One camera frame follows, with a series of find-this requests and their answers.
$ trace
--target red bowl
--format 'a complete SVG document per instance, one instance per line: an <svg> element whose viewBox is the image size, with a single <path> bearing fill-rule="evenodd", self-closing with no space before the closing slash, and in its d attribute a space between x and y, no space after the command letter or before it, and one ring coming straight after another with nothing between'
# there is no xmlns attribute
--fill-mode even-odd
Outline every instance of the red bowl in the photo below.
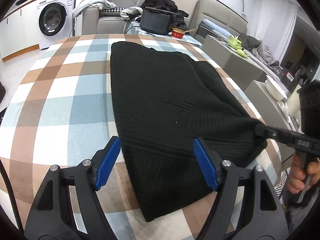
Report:
<svg viewBox="0 0 320 240"><path fill-rule="evenodd" d="M182 39L183 35L184 35L184 33L180 33L179 29L172 28L172 31L171 31L171 36L172 37L175 37L177 39Z"/></svg>

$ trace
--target blue ridged pad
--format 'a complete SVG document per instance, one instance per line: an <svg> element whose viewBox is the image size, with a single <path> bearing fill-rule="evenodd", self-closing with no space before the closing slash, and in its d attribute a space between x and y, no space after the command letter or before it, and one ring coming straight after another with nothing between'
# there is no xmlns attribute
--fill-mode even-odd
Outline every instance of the blue ridged pad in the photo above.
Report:
<svg viewBox="0 0 320 240"><path fill-rule="evenodd" d="M218 189L217 173L204 148L198 139L193 141L193 153L196 156L204 179L209 187L214 191Z"/></svg>
<svg viewBox="0 0 320 240"><path fill-rule="evenodd" d="M110 149L108 150L106 156L104 157L101 165L97 170L97 180L94 184L96 191L100 190L100 188L106 185L107 180L110 176L113 166L118 158L119 152L121 149L121 140L117 138Z"/></svg>

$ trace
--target white front-loading washing machine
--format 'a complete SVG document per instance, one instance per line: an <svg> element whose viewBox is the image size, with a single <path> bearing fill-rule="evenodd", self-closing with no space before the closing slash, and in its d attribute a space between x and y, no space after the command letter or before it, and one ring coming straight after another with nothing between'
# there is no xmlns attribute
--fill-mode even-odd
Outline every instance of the white front-loading washing machine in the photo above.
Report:
<svg viewBox="0 0 320 240"><path fill-rule="evenodd" d="M72 10L76 0L37 0L40 29L40 49L50 47L61 39L74 36Z"/></svg>

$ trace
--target patterned cushion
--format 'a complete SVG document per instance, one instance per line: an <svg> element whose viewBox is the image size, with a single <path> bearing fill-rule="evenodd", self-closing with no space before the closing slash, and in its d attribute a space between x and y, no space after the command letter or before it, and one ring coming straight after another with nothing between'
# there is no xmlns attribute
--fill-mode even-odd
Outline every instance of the patterned cushion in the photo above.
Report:
<svg viewBox="0 0 320 240"><path fill-rule="evenodd" d="M124 8L121 7L115 7L112 9L103 9L100 13L100 17L105 16L120 16L120 12L124 10Z"/></svg>

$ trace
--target bed headboard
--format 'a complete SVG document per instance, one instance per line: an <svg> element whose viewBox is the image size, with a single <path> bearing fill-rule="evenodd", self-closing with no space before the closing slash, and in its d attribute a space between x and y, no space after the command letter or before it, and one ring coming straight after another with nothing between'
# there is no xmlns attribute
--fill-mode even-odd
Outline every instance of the bed headboard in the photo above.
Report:
<svg viewBox="0 0 320 240"><path fill-rule="evenodd" d="M247 33L248 22L217 0L198 0L189 28L197 29L203 19L212 21L235 36Z"/></svg>

